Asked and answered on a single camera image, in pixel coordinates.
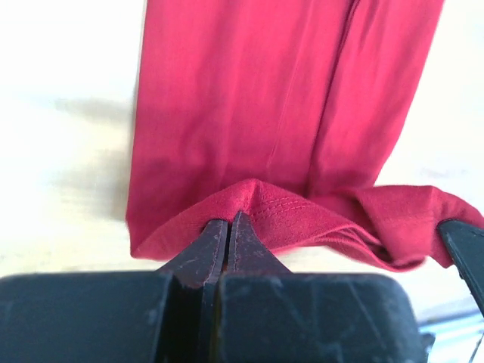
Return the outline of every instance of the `black plastic part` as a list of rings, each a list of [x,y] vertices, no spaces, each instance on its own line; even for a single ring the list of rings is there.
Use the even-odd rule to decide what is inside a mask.
[[[0,280],[1,363],[154,363],[171,275],[28,275]]]
[[[438,229],[459,274],[484,314],[484,230],[455,220],[440,223]]]
[[[214,220],[156,272],[0,280],[0,363],[424,362],[379,275],[293,275],[250,219]]]
[[[379,275],[225,275],[216,361],[424,362],[408,298]]]
[[[227,222],[210,221],[198,239],[158,270],[173,273],[180,281],[171,296],[170,326],[176,324],[176,331],[169,361],[208,362],[216,284],[225,260],[227,234]]]

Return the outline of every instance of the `seam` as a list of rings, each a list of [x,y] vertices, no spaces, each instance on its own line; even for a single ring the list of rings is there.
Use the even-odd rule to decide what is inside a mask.
[[[308,31],[309,19],[310,19],[311,14],[312,14],[313,6],[314,6],[314,0],[311,1],[310,7],[308,9],[308,14],[307,14],[307,17],[306,17],[306,23],[304,24],[304,29],[302,30],[301,42],[300,42],[299,47],[297,49],[296,64],[294,66],[294,71],[293,71],[293,74],[292,74],[290,81],[289,81],[289,87],[287,89],[286,98],[284,99],[284,105],[282,107],[281,115],[279,116],[278,129],[275,132],[274,146],[272,147],[271,153],[269,154],[269,158],[268,158],[267,163],[265,165],[267,173],[268,173],[268,168],[270,167],[270,165],[274,161],[275,151],[276,151],[276,149],[279,145],[279,138],[280,138],[281,130],[282,130],[282,122],[284,120],[284,117],[286,116],[287,103],[289,102],[289,97],[293,92],[294,79],[296,78],[297,71],[299,70],[299,62],[301,61],[301,53],[302,53],[301,50],[303,49],[303,43],[306,39],[306,33]]]
[[[276,212],[276,213],[272,213],[272,214],[269,214],[269,215],[267,215],[267,216],[261,216],[260,218],[255,218],[255,219],[254,219],[254,222],[256,222],[256,221],[260,221],[260,220],[263,220],[263,219],[267,219],[267,218],[269,218],[269,217],[276,216],[276,215],[278,215],[278,214],[285,213],[285,212],[288,212],[288,211],[290,211],[290,210],[307,208],[307,207],[309,207],[309,206],[311,206],[311,204],[310,204],[310,203],[309,203],[309,204],[305,204],[305,205],[303,205],[303,206],[293,206],[293,207],[291,207],[291,208],[285,208],[285,209],[280,210],[280,211],[278,211],[278,212]]]
[[[343,53],[343,49],[344,49],[344,46],[346,44],[346,39],[348,38],[349,30],[350,30],[352,22],[353,22],[353,17],[355,16],[355,12],[356,12],[357,7],[359,6],[359,3],[360,3],[360,0],[354,0],[351,8],[348,10],[348,14],[346,15],[345,29],[343,30],[343,34],[341,35],[340,47],[338,48],[337,56],[336,56],[336,59],[334,60],[334,66],[333,66],[333,69],[331,71],[331,80],[330,80],[329,86],[327,87],[327,93],[324,96],[324,102],[323,102],[323,106],[321,108],[321,116],[319,117],[318,131],[316,133],[316,137],[315,137],[314,143],[312,145],[311,159],[310,159],[311,163],[309,164],[310,165],[309,169],[311,169],[312,160],[314,159],[316,144],[318,143],[319,134],[321,133],[321,125],[322,125],[324,113],[326,111],[327,102],[328,102],[330,96],[333,94],[333,91],[334,91],[333,90],[334,77],[337,73],[338,66],[340,64],[341,54]],[[309,193],[310,179],[311,178],[307,179],[306,188],[305,188],[306,192],[304,193],[304,195],[308,195],[308,193]]]

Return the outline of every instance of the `table surface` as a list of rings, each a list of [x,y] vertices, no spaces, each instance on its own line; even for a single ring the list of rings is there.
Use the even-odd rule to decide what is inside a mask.
[[[0,276],[157,268],[124,222],[144,0],[0,3]],[[435,185],[484,211],[484,2],[448,0],[379,185]],[[294,271],[395,277],[419,319],[475,306],[454,268],[390,274],[323,247]]]

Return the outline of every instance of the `stitching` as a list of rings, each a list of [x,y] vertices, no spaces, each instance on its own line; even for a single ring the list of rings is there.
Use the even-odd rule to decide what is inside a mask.
[[[281,203],[281,204],[278,204],[278,205],[276,205],[276,206],[272,206],[272,207],[270,207],[270,208],[266,208],[266,209],[264,209],[264,210],[260,210],[260,211],[258,211],[258,212],[252,213],[251,215],[252,215],[252,216],[257,216],[257,215],[259,215],[259,214],[266,213],[266,212],[268,212],[268,211],[270,211],[270,210],[277,209],[277,208],[279,208],[280,206],[288,206],[288,205],[290,205],[290,204],[296,204],[296,203],[309,203],[309,202],[308,202],[307,200],[293,200],[292,202]]]
[[[288,199],[293,199],[293,197],[277,198],[277,199],[274,199],[274,200],[270,200],[268,202],[261,202],[261,203],[257,204],[255,207],[253,207],[253,213],[257,213],[256,211],[258,209],[266,208],[267,206],[269,206],[271,204],[274,204],[274,203],[277,203],[277,202],[281,202],[283,200],[288,200]]]
[[[253,221],[254,222],[260,221],[260,220],[267,219],[267,218],[272,217],[272,216],[276,216],[277,214],[281,214],[281,213],[284,213],[284,212],[288,212],[288,211],[293,210],[293,209],[307,208],[308,206],[311,206],[311,204],[308,203],[308,204],[305,204],[303,206],[293,206],[291,208],[286,208],[286,209],[280,210],[280,211],[278,211],[276,213],[269,214],[268,216],[261,216],[260,218],[255,218]]]

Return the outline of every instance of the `red fabric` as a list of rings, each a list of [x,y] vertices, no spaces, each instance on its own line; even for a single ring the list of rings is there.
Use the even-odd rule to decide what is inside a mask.
[[[271,250],[328,245],[390,270],[450,259],[434,188],[372,188],[442,0],[148,0],[127,222],[169,259],[242,209]]]

